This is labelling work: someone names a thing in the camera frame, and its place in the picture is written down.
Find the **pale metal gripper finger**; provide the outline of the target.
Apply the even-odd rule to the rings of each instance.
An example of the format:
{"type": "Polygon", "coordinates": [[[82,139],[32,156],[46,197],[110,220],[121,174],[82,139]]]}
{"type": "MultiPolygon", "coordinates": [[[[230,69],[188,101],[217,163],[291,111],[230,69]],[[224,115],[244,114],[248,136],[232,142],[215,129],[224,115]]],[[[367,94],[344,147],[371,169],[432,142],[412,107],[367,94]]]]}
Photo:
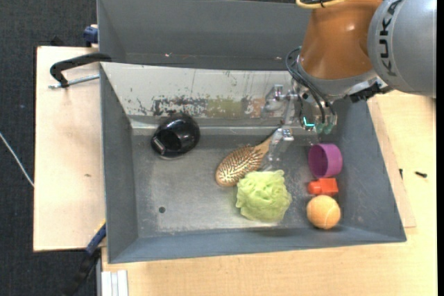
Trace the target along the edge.
{"type": "Polygon", "coordinates": [[[287,105],[287,95],[284,93],[283,85],[273,85],[265,95],[264,104],[261,108],[261,117],[268,118],[283,114],[287,105]]]}
{"type": "Polygon", "coordinates": [[[278,165],[287,148],[294,142],[291,128],[278,128],[271,136],[269,150],[266,154],[266,168],[278,165]]]}

